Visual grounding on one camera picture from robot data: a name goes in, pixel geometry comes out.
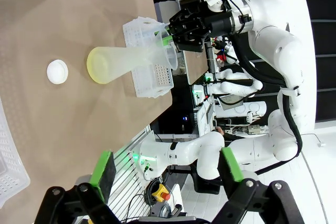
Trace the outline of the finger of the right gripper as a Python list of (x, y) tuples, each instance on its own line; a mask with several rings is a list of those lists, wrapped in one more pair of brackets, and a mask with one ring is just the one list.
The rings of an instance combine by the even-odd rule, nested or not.
[(169, 19), (169, 31), (171, 35), (178, 33), (180, 30), (183, 30), (182, 26), (184, 21), (189, 17), (189, 10), (184, 8), (178, 11)]
[(172, 46), (177, 51), (203, 51), (203, 39), (187, 40), (185, 38), (175, 38), (167, 36), (163, 38), (164, 46)]

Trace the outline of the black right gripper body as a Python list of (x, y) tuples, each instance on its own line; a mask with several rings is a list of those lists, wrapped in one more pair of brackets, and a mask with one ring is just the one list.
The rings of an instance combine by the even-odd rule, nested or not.
[(232, 12), (194, 13), (187, 18), (183, 32), (190, 39), (206, 39), (232, 32)]

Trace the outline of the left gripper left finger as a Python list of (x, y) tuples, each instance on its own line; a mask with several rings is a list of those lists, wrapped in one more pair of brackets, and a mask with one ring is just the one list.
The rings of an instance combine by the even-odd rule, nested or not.
[(112, 151), (104, 151), (88, 182), (66, 191), (59, 186), (47, 189), (34, 223), (74, 223), (89, 216), (93, 223), (120, 223), (108, 207), (116, 175)]

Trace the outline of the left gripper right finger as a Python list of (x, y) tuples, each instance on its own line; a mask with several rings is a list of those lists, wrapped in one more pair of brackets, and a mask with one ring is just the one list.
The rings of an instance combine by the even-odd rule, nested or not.
[(229, 147), (220, 150), (217, 169), (228, 201), (212, 223), (241, 223), (247, 212), (259, 213), (264, 223), (304, 223), (285, 181), (276, 180), (266, 186), (244, 178)]

